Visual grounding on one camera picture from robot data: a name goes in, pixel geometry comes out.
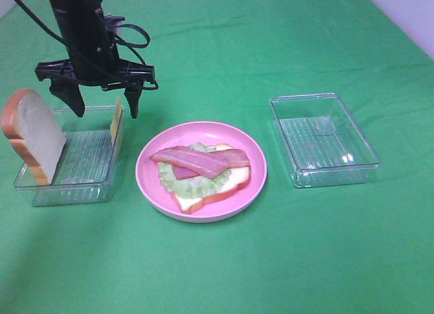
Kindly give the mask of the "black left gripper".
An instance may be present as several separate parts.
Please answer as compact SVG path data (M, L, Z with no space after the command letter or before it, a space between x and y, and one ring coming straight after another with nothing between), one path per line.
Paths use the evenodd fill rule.
M124 96L132 119L138 116L142 91L157 89L155 68L142 62L121 59L116 48L109 50L107 67L90 60L75 48L66 50L68 59L40 62L35 74L40 81L51 79L50 93L61 99L78 117L85 112L78 85L100 86L103 90L125 88Z

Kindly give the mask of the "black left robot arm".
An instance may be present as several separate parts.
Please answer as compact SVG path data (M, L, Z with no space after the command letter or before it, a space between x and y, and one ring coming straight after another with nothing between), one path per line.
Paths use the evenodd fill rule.
M151 38L141 27L126 24L123 16L105 14L102 0L49 0L60 32L54 33L21 0L13 0L49 36L63 44L68 58L40 62L38 80L50 79L50 93L61 99L78 117L85 112L80 86L104 91L123 89L132 118L138 116L144 90L156 90L155 68L142 57L137 62L120 58L118 46L135 56Z

